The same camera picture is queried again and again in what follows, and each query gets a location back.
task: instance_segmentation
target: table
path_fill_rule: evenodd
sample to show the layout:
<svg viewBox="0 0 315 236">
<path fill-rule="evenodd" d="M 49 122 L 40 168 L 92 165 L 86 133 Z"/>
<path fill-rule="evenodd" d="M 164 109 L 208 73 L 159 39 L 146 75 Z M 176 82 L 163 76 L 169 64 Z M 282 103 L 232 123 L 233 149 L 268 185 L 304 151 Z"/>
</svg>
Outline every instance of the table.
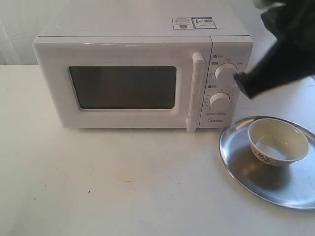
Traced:
<svg viewBox="0 0 315 236">
<path fill-rule="evenodd" d="M 0 229 L 5 236 L 313 235 L 314 211 L 268 203 L 239 185 L 222 130 L 61 127 L 37 65 L 0 66 Z M 315 132 L 315 82 L 249 101 L 234 119 L 271 115 Z"/>
</svg>

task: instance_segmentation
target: barcode sticker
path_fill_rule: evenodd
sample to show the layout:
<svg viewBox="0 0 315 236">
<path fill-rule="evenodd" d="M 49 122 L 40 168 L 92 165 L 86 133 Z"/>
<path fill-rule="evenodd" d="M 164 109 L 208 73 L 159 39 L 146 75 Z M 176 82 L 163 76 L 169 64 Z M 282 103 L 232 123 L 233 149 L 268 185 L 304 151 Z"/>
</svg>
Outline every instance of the barcode sticker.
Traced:
<svg viewBox="0 0 315 236">
<path fill-rule="evenodd" d="M 192 19 L 190 17 L 172 18 L 173 29 L 175 30 L 194 30 Z"/>
<path fill-rule="evenodd" d="M 193 17 L 192 22 L 196 30 L 216 29 L 212 17 Z"/>
</svg>

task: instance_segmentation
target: metal tray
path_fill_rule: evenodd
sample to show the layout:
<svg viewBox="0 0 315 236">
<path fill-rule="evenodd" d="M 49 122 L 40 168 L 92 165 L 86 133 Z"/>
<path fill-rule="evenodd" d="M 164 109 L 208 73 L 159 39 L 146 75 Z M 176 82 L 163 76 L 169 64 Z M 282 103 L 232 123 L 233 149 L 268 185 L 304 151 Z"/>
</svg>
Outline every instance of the metal tray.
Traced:
<svg viewBox="0 0 315 236">
<path fill-rule="evenodd" d="M 249 125 L 261 118 L 273 117 L 243 118 L 223 131 L 220 138 L 223 163 L 241 185 L 257 196 L 283 207 L 315 209 L 315 134 L 285 120 L 304 133 L 310 152 L 289 166 L 269 166 L 253 155 L 247 136 Z"/>
</svg>

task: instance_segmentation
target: wall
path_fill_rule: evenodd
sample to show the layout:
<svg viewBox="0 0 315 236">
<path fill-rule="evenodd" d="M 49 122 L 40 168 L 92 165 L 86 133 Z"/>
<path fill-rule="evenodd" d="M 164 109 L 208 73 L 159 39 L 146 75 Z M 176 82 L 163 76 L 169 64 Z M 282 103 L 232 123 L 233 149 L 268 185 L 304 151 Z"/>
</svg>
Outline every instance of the wall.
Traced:
<svg viewBox="0 0 315 236">
<path fill-rule="evenodd" d="M 36 64 L 32 42 L 67 0 L 0 0 L 0 65 Z"/>
</svg>

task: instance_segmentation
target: microwave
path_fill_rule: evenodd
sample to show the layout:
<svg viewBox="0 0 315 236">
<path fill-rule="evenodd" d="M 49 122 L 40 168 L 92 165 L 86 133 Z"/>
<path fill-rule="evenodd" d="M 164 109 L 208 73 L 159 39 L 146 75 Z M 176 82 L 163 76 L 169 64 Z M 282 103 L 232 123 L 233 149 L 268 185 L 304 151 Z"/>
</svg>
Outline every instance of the microwave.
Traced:
<svg viewBox="0 0 315 236">
<path fill-rule="evenodd" d="M 73 0 L 33 43 L 68 128 L 223 128 L 252 40 L 221 0 Z"/>
</svg>

